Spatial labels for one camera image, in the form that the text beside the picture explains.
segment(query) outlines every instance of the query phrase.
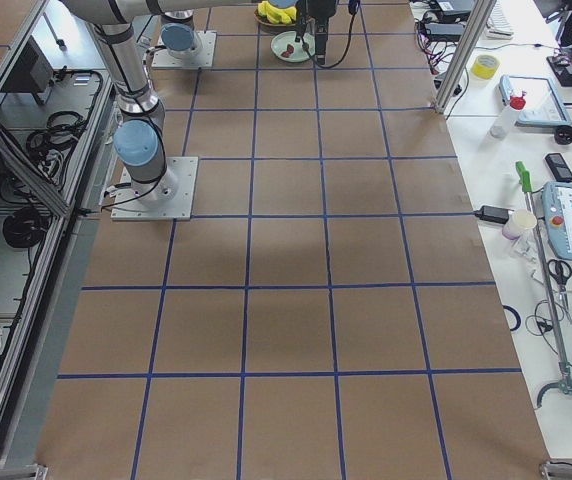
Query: black scissors handle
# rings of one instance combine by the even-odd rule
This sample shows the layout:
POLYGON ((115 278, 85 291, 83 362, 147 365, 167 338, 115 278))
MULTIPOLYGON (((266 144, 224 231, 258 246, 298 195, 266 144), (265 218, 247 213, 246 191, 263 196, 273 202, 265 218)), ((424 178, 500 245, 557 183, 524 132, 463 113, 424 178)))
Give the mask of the black scissors handle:
POLYGON ((572 267, 563 260, 549 260, 548 273, 555 279, 557 285, 566 286, 566 282, 572 277, 572 267))

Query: blue joint cap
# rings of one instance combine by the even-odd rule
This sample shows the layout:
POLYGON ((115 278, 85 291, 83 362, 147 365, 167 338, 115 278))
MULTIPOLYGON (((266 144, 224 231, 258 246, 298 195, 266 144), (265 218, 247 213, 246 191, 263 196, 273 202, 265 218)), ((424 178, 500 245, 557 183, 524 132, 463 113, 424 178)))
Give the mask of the blue joint cap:
POLYGON ((153 127, 143 120, 131 120, 117 129, 113 136, 115 150, 131 167, 141 167, 157 154, 159 138, 153 127))
POLYGON ((193 46, 195 32, 188 25, 167 23, 162 27, 161 37, 170 50, 183 52, 193 46))
POLYGON ((277 8, 289 8, 294 7, 297 0, 268 0, 268 3, 277 8))

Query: scissors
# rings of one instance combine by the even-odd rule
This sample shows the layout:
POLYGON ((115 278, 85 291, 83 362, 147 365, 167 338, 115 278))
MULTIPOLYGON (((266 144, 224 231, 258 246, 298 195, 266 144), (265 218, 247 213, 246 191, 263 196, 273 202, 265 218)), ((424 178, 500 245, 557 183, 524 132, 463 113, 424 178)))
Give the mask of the scissors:
POLYGON ((566 291, 566 283, 572 277, 572 267, 563 260, 549 260, 548 274, 557 282, 559 288, 559 299, 568 316, 568 321, 572 325, 570 310, 568 309, 568 292, 566 291))

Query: roll of tape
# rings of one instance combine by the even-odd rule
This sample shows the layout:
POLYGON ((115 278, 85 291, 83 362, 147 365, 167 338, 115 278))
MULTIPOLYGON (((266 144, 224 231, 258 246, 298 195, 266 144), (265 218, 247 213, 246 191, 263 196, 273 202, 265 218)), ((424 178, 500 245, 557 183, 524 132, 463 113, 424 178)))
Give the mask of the roll of tape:
POLYGON ((473 74, 479 78, 488 80, 499 68, 499 60, 492 55, 479 55, 470 69, 473 74))

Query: green handle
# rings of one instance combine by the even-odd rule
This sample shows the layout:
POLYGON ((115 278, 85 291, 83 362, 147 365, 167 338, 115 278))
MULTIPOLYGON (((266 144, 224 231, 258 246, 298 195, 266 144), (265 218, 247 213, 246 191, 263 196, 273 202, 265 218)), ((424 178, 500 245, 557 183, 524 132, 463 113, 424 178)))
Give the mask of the green handle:
POLYGON ((532 193, 533 187, 530 185, 530 172, 526 170, 523 162, 516 162, 515 168, 517 169, 517 174, 519 175, 519 183, 522 185, 522 192, 532 193))

